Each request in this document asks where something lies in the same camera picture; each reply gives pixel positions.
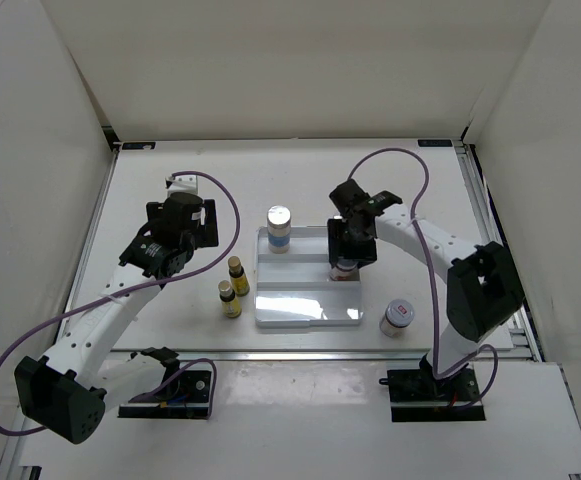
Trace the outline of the blue label shaker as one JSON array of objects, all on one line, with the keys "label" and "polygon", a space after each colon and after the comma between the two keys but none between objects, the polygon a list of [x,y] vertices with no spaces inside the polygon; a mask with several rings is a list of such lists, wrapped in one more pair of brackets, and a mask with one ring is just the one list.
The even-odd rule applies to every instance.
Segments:
[{"label": "blue label shaker", "polygon": [[272,253],[282,254],[290,247],[291,212],[281,205],[269,208],[267,212],[268,248]]}]

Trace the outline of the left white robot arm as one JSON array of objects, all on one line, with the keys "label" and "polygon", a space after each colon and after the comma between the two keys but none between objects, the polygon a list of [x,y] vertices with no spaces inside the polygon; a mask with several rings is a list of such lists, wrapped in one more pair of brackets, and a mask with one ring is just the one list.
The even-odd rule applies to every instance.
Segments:
[{"label": "left white robot arm", "polygon": [[121,253],[95,305],[39,359],[26,356],[15,368],[23,414],[73,444],[88,439],[107,411],[129,401],[168,401],[181,390],[178,356],[166,347],[102,367],[165,280],[181,272],[197,249],[219,243],[211,199],[174,193],[148,203],[146,211],[146,223]]}]

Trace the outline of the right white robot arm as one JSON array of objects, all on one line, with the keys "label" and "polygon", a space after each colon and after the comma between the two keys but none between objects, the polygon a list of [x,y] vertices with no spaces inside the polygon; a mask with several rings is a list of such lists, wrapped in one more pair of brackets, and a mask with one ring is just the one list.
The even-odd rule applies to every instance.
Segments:
[{"label": "right white robot arm", "polygon": [[376,262],[376,244],[382,241],[419,260],[428,270],[432,289],[444,282],[446,306],[432,301],[432,349],[406,385],[422,398],[450,398],[474,358],[497,352],[489,336],[523,304],[510,250],[495,241],[477,245],[458,239],[418,219],[397,195],[370,195],[353,179],[338,185],[329,198],[338,212],[327,222],[333,280],[349,280]]}]

